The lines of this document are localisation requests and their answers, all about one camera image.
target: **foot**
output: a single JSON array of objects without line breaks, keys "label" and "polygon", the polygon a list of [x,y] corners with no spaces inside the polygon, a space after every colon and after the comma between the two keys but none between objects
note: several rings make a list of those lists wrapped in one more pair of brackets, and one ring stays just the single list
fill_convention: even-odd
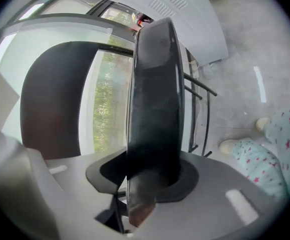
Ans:
[{"label": "foot", "polygon": [[265,125],[269,122],[269,118],[267,117],[263,117],[260,118],[256,121],[256,129],[260,132],[260,133],[264,133],[264,128]]},{"label": "foot", "polygon": [[230,155],[231,151],[235,145],[236,140],[224,140],[221,144],[219,144],[219,151],[225,155]]}]

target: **concrete floor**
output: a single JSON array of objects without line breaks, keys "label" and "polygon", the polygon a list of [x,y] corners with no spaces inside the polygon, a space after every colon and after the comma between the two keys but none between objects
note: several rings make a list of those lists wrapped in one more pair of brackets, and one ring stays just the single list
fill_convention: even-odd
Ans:
[{"label": "concrete floor", "polygon": [[[211,96],[206,152],[211,150],[211,159],[240,171],[235,159],[222,155],[218,145],[225,139],[250,137],[275,152],[254,123],[290,107],[290,22],[275,0],[210,2],[223,28],[229,57],[199,69],[199,80],[218,93],[217,97]],[[206,97],[204,90],[199,92]],[[198,109],[195,139],[200,147],[194,154],[200,155],[206,129],[206,99]]]}]

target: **white plastic surface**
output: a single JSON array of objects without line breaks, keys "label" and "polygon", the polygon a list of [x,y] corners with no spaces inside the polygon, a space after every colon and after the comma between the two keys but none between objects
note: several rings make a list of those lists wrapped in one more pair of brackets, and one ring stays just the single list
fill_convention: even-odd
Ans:
[{"label": "white plastic surface", "polygon": [[[183,63],[183,70],[185,73],[190,75],[189,62],[187,58],[186,48],[180,43],[180,54],[181,60]],[[191,88],[191,82],[188,80],[184,80],[184,84]],[[190,132],[191,132],[191,119],[192,119],[192,94],[188,91],[184,91],[185,93],[185,112],[184,112],[184,130],[183,130],[183,140],[181,143],[181,150],[188,152],[189,151],[189,141],[190,141]]]},{"label": "white plastic surface", "polygon": [[229,190],[225,195],[244,225],[251,224],[258,219],[257,211],[239,190]]},{"label": "white plastic surface", "polygon": [[154,20],[171,17],[179,41],[203,66],[228,57],[219,20],[208,0],[112,0]]}]

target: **black metal railing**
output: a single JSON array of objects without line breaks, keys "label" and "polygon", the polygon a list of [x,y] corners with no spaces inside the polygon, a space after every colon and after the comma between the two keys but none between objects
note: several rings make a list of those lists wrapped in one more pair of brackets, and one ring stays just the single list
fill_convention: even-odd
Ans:
[{"label": "black metal railing", "polygon": [[[203,150],[202,150],[202,157],[208,157],[212,154],[212,151],[209,151],[207,154],[205,154],[205,149],[206,149],[206,145],[207,145],[207,139],[208,139],[208,131],[209,131],[209,119],[210,119],[210,93],[214,96],[217,96],[217,93],[214,92],[211,88],[209,88],[208,86],[204,85],[202,82],[196,80],[195,78],[191,77],[190,75],[184,73],[184,79],[191,81],[193,84],[205,89],[207,91],[207,124],[206,124],[206,132],[205,132],[205,140],[204,140],[204,146],[203,146]],[[196,93],[195,91],[193,91],[192,89],[190,89],[189,87],[185,87],[185,90],[189,91],[190,93],[192,93],[194,96],[198,97],[199,99],[202,100],[202,96],[200,96],[198,93]],[[189,148],[189,152],[193,152],[196,148],[198,147],[198,145],[195,145],[193,147]]]}]

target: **floral pants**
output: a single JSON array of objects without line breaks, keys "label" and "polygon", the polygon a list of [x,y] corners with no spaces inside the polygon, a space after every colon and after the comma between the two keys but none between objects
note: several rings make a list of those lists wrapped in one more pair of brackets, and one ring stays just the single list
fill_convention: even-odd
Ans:
[{"label": "floral pants", "polygon": [[232,155],[247,178],[273,198],[290,195],[290,109],[275,113],[264,128],[267,140],[277,146],[277,156],[249,138],[238,140]]}]

